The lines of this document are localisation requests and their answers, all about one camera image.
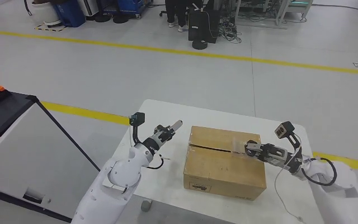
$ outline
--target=white robotic arm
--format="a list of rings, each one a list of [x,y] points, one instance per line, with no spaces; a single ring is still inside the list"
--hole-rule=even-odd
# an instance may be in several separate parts
[[[141,168],[149,166],[154,154],[173,137],[175,131],[182,125],[181,120],[171,127],[159,125],[155,128],[154,134],[141,143],[137,133],[138,126],[143,122],[143,113],[136,113],[131,117],[130,124],[134,127],[135,146],[129,149],[127,159],[116,161],[111,158],[106,162],[80,201],[71,223],[116,223],[140,182]],[[103,181],[106,177],[113,185],[123,187],[124,191],[104,186]]]
[[[248,156],[287,169],[300,180],[309,180],[313,197],[326,224],[358,223],[358,182],[353,170],[343,162],[302,155],[301,144],[293,130],[290,122],[284,122],[275,133],[280,139],[287,138],[297,153],[254,141],[247,142],[245,152]]]

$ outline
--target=epoxy floor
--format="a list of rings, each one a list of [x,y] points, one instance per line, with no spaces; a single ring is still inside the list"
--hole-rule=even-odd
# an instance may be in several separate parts
[[[339,4],[358,7],[354,0]],[[167,27],[166,18],[158,16],[160,10],[164,7],[150,8],[141,20],[125,24],[89,21],[79,28],[50,32],[34,30],[39,24],[36,17],[27,15],[21,1],[10,0],[0,4],[0,31],[195,51],[186,33]],[[357,11],[313,6],[307,19],[303,24],[288,23],[287,30],[239,26],[242,43],[219,39],[204,52],[355,69]],[[154,99],[290,120],[306,128],[313,151],[358,158],[356,74],[7,35],[0,35],[0,46],[0,85],[10,91],[126,116],[145,99]],[[99,166],[111,157],[127,129],[53,114]],[[140,199],[136,200],[127,210],[136,208],[139,213]],[[174,209],[168,218],[160,212],[165,206],[158,206],[162,208],[153,213],[153,223],[172,223],[190,213]],[[126,214],[123,223],[142,223],[138,213]]]

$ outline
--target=cardboard box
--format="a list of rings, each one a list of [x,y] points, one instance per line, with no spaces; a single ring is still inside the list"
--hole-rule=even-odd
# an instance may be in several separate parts
[[[245,155],[258,134],[193,126],[184,168],[184,188],[255,200],[266,189],[263,162]]]

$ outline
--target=black pants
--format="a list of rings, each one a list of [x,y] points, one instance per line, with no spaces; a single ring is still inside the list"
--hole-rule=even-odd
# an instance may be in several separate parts
[[[166,0],[167,21],[174,22],[174,16],[176,14],[178,17],[178,24],[184,26],[186,24],[185,11],[188,2],[188,0]]]

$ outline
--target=box flap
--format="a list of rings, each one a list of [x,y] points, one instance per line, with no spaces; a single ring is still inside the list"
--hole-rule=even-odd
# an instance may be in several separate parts
[[[249,140],[261,142],[258,134],[192,126],[189,145],[245,154]]]

